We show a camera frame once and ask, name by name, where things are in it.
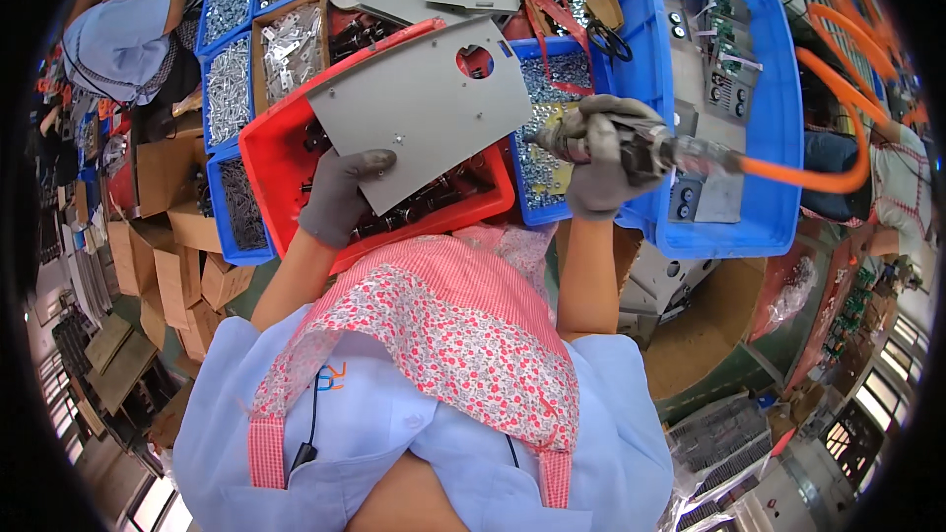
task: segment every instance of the cardboard box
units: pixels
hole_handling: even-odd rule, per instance
[[[165,321],[187,329],[187,309],[201,299],[201,257],[196,249],[172,244],[154,249]]]
[[[141,296],[158,285],[154,248],[174,242],[170,228],[147,222],[110,222],[107,226],[118,289]]]
[[[181,431],[181,421],[183,421],[183,414],[187,409],[187,403],[190,401],[190,391],[193,387],[194,383],[184,384],[181,390],[161,409],[161,412],[151,420],[147,437],[158,448],[174,447],[174,440],[177,439],[177,434]]]
[[[203,217],[197,209],[197,200],[172,207],[168,210],[168,219],[174,231],[174,242],[200,251],[223,252],[217,222]]]
[[[165,308],[161,303],[161,291],[151,288],[141,295],[141,330],[148,336],[148,341],[157,349],[165,348]]]
[[[217,253],[207,253],[207,263],[203,265],[201,294],[215,311],[235,299],[250,287],[254,266],[231,266]]]
[[[217,332],[217,326],[225,317],[223,314],[215,313],[206,300],[200,300],[187,309],[186,317],[187,326],[178,330],[178,337],[181,337],[181,344],[187,352],[187,357],[203,362],[207,356],[207,349],[210,349],[214,333]]]
[[[620,29],[621,25],[624,24],[624,16],[618,0],[585,0],[585,5],[601,23],[613,30]],[[533,13],[536,15],[539,27],[542,28],[542,33],[546,36],[554,36],[545,14],[535,10]]]
[[[328,0],[293,0],[278,9],[253,19],[253,31],[250,36],[250,58],[253,62],[253,107],[256,117],[270,108],[270,101],[266,97],[266,74],[263,67],[263,28],[269,26],[278,18],[294,11],[304,4],[317,2],[322,9],[322,70],[331,66],[328,57]]]
[[[81,226],[89,223],[89,200],[85,192],[85,181],[76,181],[76,220]]]
[[[136,149],[138,212],[142,218],[168,211],[185,201],[197,199],[190,180],[194,164],[194,140],[176,137]]]

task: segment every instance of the plastic bag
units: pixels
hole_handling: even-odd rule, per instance
[[[778,296],[768,306],[769,322],[767,329],[771,332],[774,327],[795,316],[801,307],[808,301],[808,295],[818,279],[818,272],[814,268],[814,261],[809,257],[802,257],[795,266],[795,272],[790,281],[778,293]]]
[[[680,420],[667,432],[667,444],[674,485],[658,532],[675,532],[687,513],[760,472],[772,452],[768,421],[747,393],[712,402]]]

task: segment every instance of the black component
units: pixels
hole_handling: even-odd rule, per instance
[[[306,462],[311,462],[315,460],[315,457],[319,455],[319,451],[315,449],[315,446],[312,444],[303,442],[299,446],[299,452],[296,453],[295,460],[292,461],[292,468],[290,471],[296,470],[298,467],[301,467]]]
[[[621,36],[613,29],[601,23],[598,18],[591,18],[587,26],[588,39],[605,54],[613,63],[614,58],[621,62],[630,62],[634,59],[634,53],[627,42],[621,39]]]

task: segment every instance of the hand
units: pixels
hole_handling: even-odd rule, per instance
[[[358,191],[359,181],[377,177],[396,160],[392,150],[366,150],[347,157],[339,157],[334,148],[326,152],[315,170],[308,204],[299,212],[299,228],[322,244],[344,249],[361,215],[369,209]]]
[[[575,165],[565,199],[575,216],[587,220],[611,220],[624,202],[655,190],[663,173],[639,173],[631,185],[621,166],[623,126],[639,133],[669,133],[663,119],[636,99],[614,95],[592,95],[578,103],[577,111],[563,120],[560,131],[584,134],[591,163]]]

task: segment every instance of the floral apron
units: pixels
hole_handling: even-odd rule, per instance
[[[546,507],[569,501],[578,381],[545,300],[554,227],[477,226],[368,254],[305,315],[256,390],[248,448],[254,487],[285,489],[286,415],[348,331],[384,344],[417,389],[538,455]]]

